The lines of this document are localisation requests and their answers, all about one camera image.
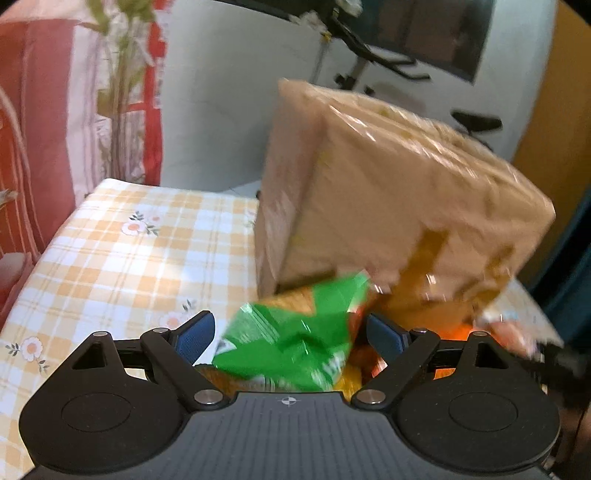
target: plastic wrap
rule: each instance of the plastic wrap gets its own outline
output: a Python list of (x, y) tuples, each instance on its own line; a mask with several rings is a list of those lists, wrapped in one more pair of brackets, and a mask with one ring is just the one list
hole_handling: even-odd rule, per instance
[(361, 0), (336, 0), (336, 4), (352, 17), (358, 17), (363, 11)]
[[(357, 274), (243, 305), (212, 363), (267, 388), (332, 390), (342, 377), (368, 290), (367, 276)], [(346, 373), (341, 388), (352, 388), (352, 375)]]
[(318, 33), (326, 32), (326, 25), (322, 23), (322, 20), (318, 16), (314, 10), (310, 10), (309, 12), (305, 12), (301, 14), (299, 17), (295, 17), (294, 15), (290, 15), (290, 22), (295, 23), (297, 25), (301, 25), (303, 27), (309, 27)]
[(260, 296), (367, 270), (401, 326), (453, 330), (554, 219), (519, 171), (448, 125), (305, 82), (279, 90), (255, 224)]
[(535, 333), (528, 331), (514, 312), (484, 312), (475, 319), (474, 327), (490, 332), (504, 348), (521, 357), (533, 358), (539, 353)]
[(351, 397), (361, 389), (362, 385), (361, 370), (350, 363), (346, 363), (332, 390), (342, 392), (345, 400), (351, 401)]

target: checkered bedsheet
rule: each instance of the checkered bedsheet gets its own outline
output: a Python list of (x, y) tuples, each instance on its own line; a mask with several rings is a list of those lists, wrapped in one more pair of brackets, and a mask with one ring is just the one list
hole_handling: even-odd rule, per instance
[[(1, 479), (32, 468), (20, 411), (92, 332), (138, 338), (207, 309), (217, 336), (255, 298), (257, 205), (112, 179), (99, 185), (43, 254), (1, 332)], [(212, 355), (208, 349), (202, 360)]]

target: green leaf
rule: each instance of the green leaf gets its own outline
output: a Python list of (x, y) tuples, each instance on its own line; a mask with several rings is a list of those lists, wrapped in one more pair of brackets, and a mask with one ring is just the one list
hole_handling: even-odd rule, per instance
[(158, 229), (154, 225), (146, 225), (146, 232), (148, 235), (158, 236)]
[(119, 40), (117, 41), (117, 48), (119, 50), (119, 54), (121, 55), (121, 53), (124, 53), (127, 51), (129, 47), (129, 37), (127, 35), (123, 35), (122, 37), (119, 38)]
[(144, 23), (152, 23), (156, 21), (156, 15), (154, 15), (154, 10), (152, 10), (151, 4), (139, 13), (139, 19)]
[(88, 30), (93, 30), (95, 32), (103, 34), (103, 28), (99, 24), (90, 22), (80, 22), (78, 25), (84, 28), (88, 28)]
[(134, 18), (139, 18), (143, 22), (155, 20), (152, 0), (117, 0), (117, 6), (130, 22)]
[(86, 0), (86, 6), (90, 10), (92, 17), (96, 20), (98, 24), (98, 32), (103, 35), (107, 35), (109, 33), (109, 27), (111, 21), (109, 17), (105, 14), (105, 9), (103, 8), (102, 0)]
[(129, 77), (129, 91), (130, 92), (131, 92), (131, 90), (134, 89), (134, 87), (136, 85), (138, 85), (144, 79), (144, 74), (145, 74), (145, 66), (143, 66), (143, 65), (131, 74), (131, 77)]
[(96, 95), (96, 113), (107, 118), (114, 118), (113, 114), (113, 90), (101, 88)]

